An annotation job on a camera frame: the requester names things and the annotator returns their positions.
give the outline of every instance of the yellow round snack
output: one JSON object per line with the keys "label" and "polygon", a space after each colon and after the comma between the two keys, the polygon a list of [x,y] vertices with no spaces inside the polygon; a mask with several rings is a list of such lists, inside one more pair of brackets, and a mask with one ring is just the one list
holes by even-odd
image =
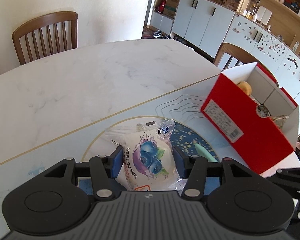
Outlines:
{"label": "yellow round snack", "polygon": [[249,83],[242,81],[237,85],[247,96],[251,95],[252,93],[252,87],[249,85]]}

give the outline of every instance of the marble tabletop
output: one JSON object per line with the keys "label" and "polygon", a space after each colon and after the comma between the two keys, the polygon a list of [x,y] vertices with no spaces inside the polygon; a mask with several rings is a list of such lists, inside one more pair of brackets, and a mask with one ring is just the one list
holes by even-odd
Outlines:
{"label": "marble tabletop", "polygon": [[174,40],[72,49],[0,75],[0,164],[129,107],[219,74]]}

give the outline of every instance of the cardboard box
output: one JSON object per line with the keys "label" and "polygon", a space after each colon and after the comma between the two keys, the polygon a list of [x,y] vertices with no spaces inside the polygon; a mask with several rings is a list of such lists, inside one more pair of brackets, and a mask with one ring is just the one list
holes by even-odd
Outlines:
{"label": "cardboard box", "polygon": [[[258,104],[237,87],[241,81],[251,85],[253,98],[264,104],[271,115],[289,116],[282,130],[269,117],[258,115]],[[258,174],[294,152],[298,138],[298,105],[257,63],[224,70],[201,111]]]}
{"label": "cardboard box", "polygon": [[167,0],[166,5],[164,7],[163,14],[174,18],[174,15],[176,14],[178,3],[179,3],[179,0]]}

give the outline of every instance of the wooden chair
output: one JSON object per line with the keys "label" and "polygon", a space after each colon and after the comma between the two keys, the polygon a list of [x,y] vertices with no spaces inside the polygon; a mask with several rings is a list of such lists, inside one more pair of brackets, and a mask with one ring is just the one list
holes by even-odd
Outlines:
{"label": "wooden chair", "polygon": [[240,62],[246,64],[246,63],[251,63],[251,62],[258,62],[259,65],[263,68],[264,72],[276,83],[276,85],[279,87],[279,84],[276,80],[276,78],[274,77],[274,75],[270,72],[270,70],[263,65],[260,61],[258,61],[253,55],[251,55],[249,52],[245,51],[244,49],[235,46],[233,44],[230,43],[222,43],[219,47],[219,50],[217,52],[217,55],[213,61],[213,64],[215,66],[218,66],[222,56],[224,53],[227,53],[230,55],[230,58],[228,60],[228,62],[226,63],[225,67],[223,69],[228,68],[232,58],[236,58],[238,61],[235,64],[235,66],[239,65]]}
{"label": "wooden chair", "polygon": [[29,40],[28,40],[28,36],[27,36],[28,33],[32,33],[32,41],[33,41],[36,59],[40,58],[38,45],[37,45],[37,41],[36,41],[35,33],[34,33],[35,30],[39,30],[40,43],[41,43],[43,57],[47,56],[46,47],[44,44],[44,39],[43,39],[43,34],[42,34],[43,27],[46,27],[50,54],[51,55],[54,54],[52,40],[51,40],[51,34],[50,34],[50,28],[49,28],[49,25],[52,25],[52,24],[53,24],[54,34],[55,34],[54,36],[55,36],[55,40],[56,40],[57,53],[60,52],[60,42],[59,42],[57,23],[61,23],[64,49],[68,50],[65,22],[71,21],[71,46],[72,46],[72,49],[77,48],[77,19],[78,19],[78,14],[76,12],[71,12],[71,11],[55,12],[55,13],[46,14],[46,15],[37,17],[35,19],[32,19],[32,20],[24,23],[23,25],[21,25],[19,28],[17,28],[12,34],[12,40],[13,40],[13,44],[16,49],[16,53],[17,53],[20,64],[23,65],[26,63],[25,57],[22,52],[21,43],[20,43],[20,38],[22,38],[23,36],[25,37],[25,40],[26,40],[26,47],[27,47],[29,59],[30,59],[30,61],[33,61],[30,44],[29,44]]}

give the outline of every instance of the dining table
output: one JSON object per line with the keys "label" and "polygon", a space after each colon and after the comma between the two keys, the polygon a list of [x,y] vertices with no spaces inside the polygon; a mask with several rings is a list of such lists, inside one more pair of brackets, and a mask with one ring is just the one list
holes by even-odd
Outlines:
{"label": "dining table", "polygon": [[[195,134],[191,143],[216,159],[246,165],[200,111],[219,74],[178,41],[146,39],[72,49],[0,75],[0,238],[9,232],[4,197],[64,158],[110,155],[108,127],[174,118],[180,140]],[[271,172],[284,167],[300,167],[295,153]],[[126,183],[122,171],[118,181]]]}

